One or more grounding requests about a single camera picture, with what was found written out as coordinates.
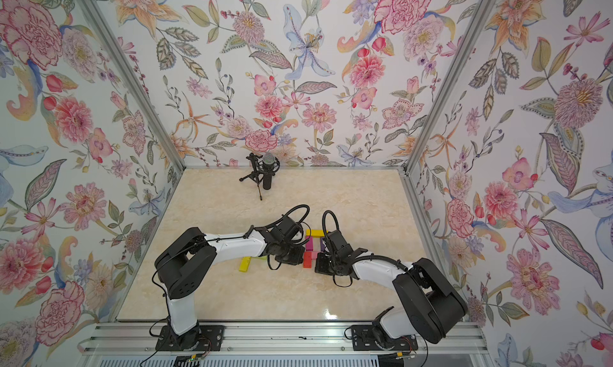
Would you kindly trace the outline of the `red block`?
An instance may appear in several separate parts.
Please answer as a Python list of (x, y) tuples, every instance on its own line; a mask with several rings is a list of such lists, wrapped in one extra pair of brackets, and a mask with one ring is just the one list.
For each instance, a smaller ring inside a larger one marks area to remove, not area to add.
[(313, 252), (312, 251), (305, 251), (303, 253), (303, 268), (311, 269), (312, 268), (312, 262), (313, 262)]

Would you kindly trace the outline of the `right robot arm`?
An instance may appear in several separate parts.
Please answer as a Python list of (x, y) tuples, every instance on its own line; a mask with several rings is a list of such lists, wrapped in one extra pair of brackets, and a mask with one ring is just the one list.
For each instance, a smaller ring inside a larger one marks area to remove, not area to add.
[(353, 249), (340, 231), (326, 232), (315, 271), (351, 282), (367, 281), (394, 291), (400, 307), (381, 312), (372, 322), (380, 346), (411, 335), (439, 343), (469, 313), (464, 298), (427, 258), (405, 263), (366, 249)]

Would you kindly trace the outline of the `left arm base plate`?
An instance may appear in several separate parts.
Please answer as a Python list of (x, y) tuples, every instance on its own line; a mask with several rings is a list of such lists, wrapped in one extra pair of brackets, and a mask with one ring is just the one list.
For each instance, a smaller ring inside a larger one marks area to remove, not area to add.
[(223, 325), (197, 325), (187, 333), (177, 335), (170, 325), (162, 327), (155, 351), (205, 352), (220, 351), (225, 327)]

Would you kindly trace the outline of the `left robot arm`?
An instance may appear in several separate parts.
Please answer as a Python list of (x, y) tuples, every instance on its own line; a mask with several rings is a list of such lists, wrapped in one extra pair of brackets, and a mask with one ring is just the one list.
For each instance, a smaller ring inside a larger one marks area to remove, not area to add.
[(198, 325), (195, 292), (212, 266), (233, 259), (274, 258), (292, 266), (303, 262), (303, 224), (284, 216), (266, 226), (250, 226), (242, 234), (205, 234), (187, 229), (156, 259), (153, 281), (165, 293), (171, 334), (181, 337)]

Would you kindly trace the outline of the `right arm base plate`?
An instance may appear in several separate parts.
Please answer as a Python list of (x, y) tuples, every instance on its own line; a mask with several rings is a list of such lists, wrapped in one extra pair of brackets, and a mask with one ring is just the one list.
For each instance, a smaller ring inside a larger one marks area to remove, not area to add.
[(387, 314), (399, 315), (393, 306), (379, 314), (370, 324), (351, 325), (343, 332), (343, 337), (352, 344), (353, 351), (386, 351), (409, 353), (418, 351), (418, 341), (414, 333), (392, 335), (384, 328), (383, 319)]

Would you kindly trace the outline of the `long yellow block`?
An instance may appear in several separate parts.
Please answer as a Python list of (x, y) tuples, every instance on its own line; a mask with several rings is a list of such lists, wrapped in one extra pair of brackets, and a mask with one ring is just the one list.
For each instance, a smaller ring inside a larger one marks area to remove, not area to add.
[(306, 235), (313, 238), (323, 238), (325, 236), (322, 230), (307, 230)]
[(249, 270), (249, 266), (251, 264), (252, 258), (251, 257), (243, 257), (241, 259), (240, 265), (239, 265), (239, 272), (241, 273), (247, 273)]

